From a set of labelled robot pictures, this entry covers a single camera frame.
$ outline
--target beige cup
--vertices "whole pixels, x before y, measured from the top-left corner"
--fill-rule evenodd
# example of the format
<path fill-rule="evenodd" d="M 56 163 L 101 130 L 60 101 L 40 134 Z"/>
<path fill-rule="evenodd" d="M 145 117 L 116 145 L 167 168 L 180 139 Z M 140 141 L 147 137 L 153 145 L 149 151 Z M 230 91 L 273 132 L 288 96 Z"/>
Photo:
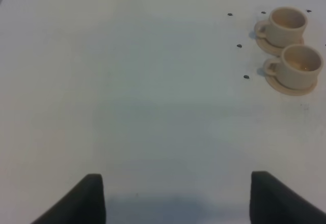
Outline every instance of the beige cup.
<path fill-rule="evenodd" d="M 280 57 L 266 60 L 263 70 L 287 88 L 304 90 L 316 82 L 322 67 L 323 60 L 317 50 L 293 44 L 284 48 Z"/>
<path fill-rule="evenodd" d="M 269 20 L 255 25 L 255 34 L 258 38 L 265 38 L 273 46 L 286 47 L 301 43 L 307 23 L 306 16 L 300 10 L 281 7 L 270 13 Z"/>

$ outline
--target cup rim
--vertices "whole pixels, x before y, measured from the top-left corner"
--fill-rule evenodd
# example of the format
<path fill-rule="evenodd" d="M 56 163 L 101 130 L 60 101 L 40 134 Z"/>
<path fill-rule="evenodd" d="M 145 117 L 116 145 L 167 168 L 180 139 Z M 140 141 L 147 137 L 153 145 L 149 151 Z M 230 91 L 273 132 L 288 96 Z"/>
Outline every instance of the cup rim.
<path fill-rule="evenodd" d="M 283 26 L 277 24 L 277 23 L 273 20 L 273 14 L 274 14 L 276 11 L 281 10 L 281 9 L 291 9 L 291 10 L 295 10 L 295 11 L 299 12 L 299 13 L 303 16 L 303 18 L 305 19 L 305 24 L 304 24 L 303 26 L 298 27 L 298 28 L 286 28 L 286 27 L 283 27 Z M 280 28 L 280 29 L 282 29 L 282 30 L 292 31 L 292 32 L 298 31 L 298 30 L 300 30 L 300 29 L 304 29 L 304 28 L 307 26 L 307 23 L 308 23 L 308 19 L 307 19 L 306 15 L 305 15 L 301 10 L 299 10 L 299 9 L 297 9 L 297 8 L 293 8 L 293 7 L 279 7 L 279 8 L 274 9 L 274 10 L 270 13 L 270 15 L 269 15 L 269 21 L 270 21 L 273 25 L 276 25 L 278 28 Z"/>
<path fill-rule="evenodd" d="M 292 47 L 304 47 L 304 48 L 308 48 L 308 49 L 310 49 L 311 51 L 315 52 L 315 53 L 317 54 L 317 56 L 319 57 L 319 59 L 320 59 L 320 66 L 318 67 L 318 69 L 316 69 L 316 70 L 312 70 L 312 71 L 304 71 L 304 70 L 298 70 L 298 69 L 295 69 L 294 67 L 292 67 L 292 66 L 291 66 L 291 65 L 286 61 L 286 59 L 285 59 L 285 57 L 284 57 L 285 52 L 286 52 L 288 49 L 292 48 Z M 292 70 L 292 71 L 295 71 L 295 72 L 297 72 L 297 73 L 300 73 L 300 74 L 302 74 L 302 75 L 311 75 L 311 74 L 313 74 L 313 73 L 319 73 L 320 70 L 321 70 L 321 69 L 323 68 L 323 66 L 324 66 L 324 60 L 323 60 L 321 54 L 320 54 L 320 53 L 319 53 L 315 48 L 310 47 L 310 46 L 307 46 L 307 45 L 305 45 L 305 44 L 292 44 L 292 45 L 289 45 L 289 46 L 285 47 L 285 48 L 283 49 L 282 53 L 281 53 L 281 60 L 282 60 L 283 64 L 284 64 L 288 69 L 290 69 L 290 70 Z"/>

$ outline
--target cup handle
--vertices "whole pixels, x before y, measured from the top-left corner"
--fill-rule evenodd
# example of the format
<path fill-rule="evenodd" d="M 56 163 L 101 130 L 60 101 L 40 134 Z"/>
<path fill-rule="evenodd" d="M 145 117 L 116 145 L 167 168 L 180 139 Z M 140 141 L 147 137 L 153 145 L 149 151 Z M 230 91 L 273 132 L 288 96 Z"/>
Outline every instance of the cup handle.
<path fill-rule="evenodd" d="M 270 22 L 268 20 L 263 20 L 255 25 L 255 34 L 259 38 L 266 38 L 266 27 L 270 25 Z"/>
<path fill-rule="evenodd" d="M 280 62 L 281 62 L 280 58 L 266 60 L 263 65 L 263 71 L 265 72 L 266 75 L 275 76 L 276 67 Z"/>

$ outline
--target beige saucer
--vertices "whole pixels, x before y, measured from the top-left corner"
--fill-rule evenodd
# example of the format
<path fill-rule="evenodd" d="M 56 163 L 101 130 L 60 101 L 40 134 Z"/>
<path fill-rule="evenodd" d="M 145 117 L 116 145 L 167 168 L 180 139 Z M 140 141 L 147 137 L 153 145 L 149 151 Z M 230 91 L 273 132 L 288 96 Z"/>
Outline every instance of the beige saucer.
<path fill-rule="evenodd" d="M 265 38 L 256 38 L 258 46 L 265 52 L 280 56 L 284 47 L 276 47 L 271 45 Z M 304 44 L 304 39 L 301 38 L 300 44 Z"/>
<path fill-rule="evenodd" d="M 315 87 L 317 86 L 317 80 L 316 82 L 314 82 L 314 84 L 309 87 L 308 89 L 304 89 L 304 90 L 294 90 L 294 89 L 290 89 L 287 88 L 283 85 L 281 85 L 275 76 L 271 76 L 271 75 L 267 75 L 266 76 L 266 81 L 268 82 L 268 84 L 274 88 L 276 91 L 286 94 L 286 95 L 290 95 L 290 96 L 302 96 L 302 95 L 306 95 L 308 93 L 311 93 Z"/>

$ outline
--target white surface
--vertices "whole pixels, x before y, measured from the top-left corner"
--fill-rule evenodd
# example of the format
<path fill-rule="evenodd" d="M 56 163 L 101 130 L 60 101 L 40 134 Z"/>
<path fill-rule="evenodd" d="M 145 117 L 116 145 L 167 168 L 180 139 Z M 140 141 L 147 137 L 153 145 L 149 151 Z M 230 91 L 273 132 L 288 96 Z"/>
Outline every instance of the white surface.
<path fill-rule="evenodd" d="M 4 0 L 0 222 L 33 221 L 92 172 L 112 224 L 249 223 L 254 170 L 326 211 L 326 69 L 281 95 L 251 33 L 275 7 L 310 9 L 325 58 L 325 3 Z"/>

